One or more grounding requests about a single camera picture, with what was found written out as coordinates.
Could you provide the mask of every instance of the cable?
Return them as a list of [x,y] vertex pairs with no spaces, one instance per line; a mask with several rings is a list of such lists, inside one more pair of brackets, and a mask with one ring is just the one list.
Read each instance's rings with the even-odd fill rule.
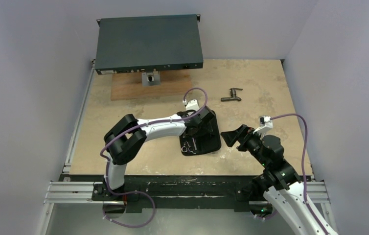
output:
[[150,199],[150,202],[151,204],[153,205],[153,212],[150,216],[150,218],[142,223],[142,224],[139,224],[139,225],[128,225],[128,224],[123,224],[123,223],[120,223],[118,221],[115,221],[111,218],[109,218],[106,214],[105,214],[105,211],[104,209],[102,210],[102,213],[104,214],[104,217],[103,219],[107,219],[108,221],[110,222],[113,222],[115,224],[118,224],[118,225],[121,225],[123,227],[126,227],[126,228],[141,228],[141,227],[144,227],[146,226],[148,223],[151,222],[151,220],[153,220],[154,218],[154,215],[156,214],[156,204],[154,203],[154,200],[151,198],[150,195],[148,195],[147,193],[145,192],[141,192],[141,191],[131,191],[131,192],[123,192],[123,193],[117,193],[117,192],[114,192],[111,190],[111,187],[110,187],[110,183],[109,183],[109,179],[108,179],[108,172],[109,172],[109,169],[110,169],[110,163],[111,163],[111,159],[107,156],[104,155],[104,152],[111,146],[111,144],[113,144],[116,140],[118,140],[119,138],[121,138],[122,136],[124,136],[125,134],[127,133],[130,133],[136,129],[139,129],[143,126],[146,126],[146,125],[152,125],[152,124],[155,124],[155,123],[161,123],[161,122],[171,122],[171,121],[186,121],[190,118],[193,118],[194,116],[198,115],[205,107],[206,107],[206,104],[208,103],[208,94],[206,93],[205,90],[203,90],[202,88],[199,88],[199,87],[194,87],[194,88],[191,88],[190,90],[188,90],[184,96],[183,96],[183,102],[185,103],[186,102],[186,96],[187,94],[192,91],[192,90],[200,90],[204,93],[205,95],[205,102],[203,103],[202,107],[197,110],[196,112],[192,113],[190,116],[188,117],[184,117],[184,118],[180,118],[180,119],[162,119],[162,120],[155,120],[155,121],[151,121],[149,123],[144,123],[144,124],[140,124],[140,125],[137,125],[137,126],[134,126],[124,132],[122,132],[121,134],[119,134],[118,136],[116,136],[114,139],[112,139],[110,142],[108,142],[108,144],[105,145],[104,148],[101,149],[101,152],[99,153],[99,155],[105,159],[107,159],[107,165],[105,167],[105,175],[104,175],[104,178],[106,179],[105,182],[106,182],[106,185],[107,185],[107,189],[108,191],[112,194],[112,195],[115,195],[115,196],[124,196],[124,195],[128,195],[128,194],[142,194],[146,197],[148,197]]
[[274,120],[274,119],[288,117],[288,116],[297,116],[304,123],[304,131],[305,131],[305,134],[304,134],[304,148],[302,149],[302,156],[301,156],[301,171],[302,171],[302,179],[303,179],[303,183],[304,183],[304,191],[303,191],[304,202],[307,205],[307,208],[310,211],[311,215],[314,217],[314,219],[317,221],[317,223],[323,229],[325,234],[328,234],[329,232],[327,231],[327,229],[325,228],[323,223],[317,218],[317,215],[311,209],[311,206],[308,204],[308,201],[307,201],[307,179],[306,179],[306,176],[305,176],[305,169],[304,169],[305,150],[306,150],[306,147],[307,147],[307,137],[308,137],[307,122],[305,122],[305,119],[301,115],[298,115],[298,114],[283,114],[283,115],[272,117],[270,119]]

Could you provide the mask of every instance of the beige table surface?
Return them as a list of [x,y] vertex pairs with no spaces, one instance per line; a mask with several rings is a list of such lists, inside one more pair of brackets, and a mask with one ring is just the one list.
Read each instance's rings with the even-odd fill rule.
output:
[[[293,113],[284,72],[279,60],[205,60],[203,69],[189,70],[194,87],[208,93],[208,107],[217,114],[219,131],[235,130],[241,124],[256,128],[261,115]],[[184,110],[182,96],[110,101],[110,75],[96,75],[76,143],[70,174],[104,174],[105,161],[99,156],[104,135],[126,114],[136,118],[168,117]],[[242,101],[220,102],[229,88],[243,88]],[[191,92],[188,99],[203,103],[203,94]],[[281,138],[285,159],[301,175],[303,139],[296,117],[274,120],[269,134]],[[185,157],[178,137],[165,137],[143,145],[127,165],[126,174],[144,175],[258,175],[263,167],[249,152],[238,152],[222,140],[219,151]],[[311,174],[308,156],[306,174]]]

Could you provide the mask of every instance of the white wall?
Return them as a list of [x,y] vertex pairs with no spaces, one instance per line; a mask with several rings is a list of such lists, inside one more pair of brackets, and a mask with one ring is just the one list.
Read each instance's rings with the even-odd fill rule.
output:
[[34,233],[88,66],[57,0],[0,0],[0,234]]
[[97,19],[201,14],[205,58],[284,59],[317,0],[64,0],[79,37],[95,58]]
[[284,65],[340,232],[369,234],[369,1],[319,1]]

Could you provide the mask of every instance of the brown wooden plank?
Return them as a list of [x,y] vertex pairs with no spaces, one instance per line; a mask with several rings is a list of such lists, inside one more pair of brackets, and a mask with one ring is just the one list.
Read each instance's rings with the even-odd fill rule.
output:
[[182,95],[192,88],[187,70],[160,72],[161,85],[144,87],[141,73],[114,74],[111,87],[111,100],[137,99],[168,95]]

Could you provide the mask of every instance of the black clamp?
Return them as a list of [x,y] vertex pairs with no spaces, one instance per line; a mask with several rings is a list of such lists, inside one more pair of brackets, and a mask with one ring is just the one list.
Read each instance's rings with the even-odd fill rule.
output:
[[236,91],[241,91],[243,90],[242,88],[231,88],[231,96],[230,97],[224,97],[221,98],[221,102],[225,102],[225,101],[232,101],[232,100],[237,100],[237,101],[241,101],[242,99],[240,97],[236,96]]

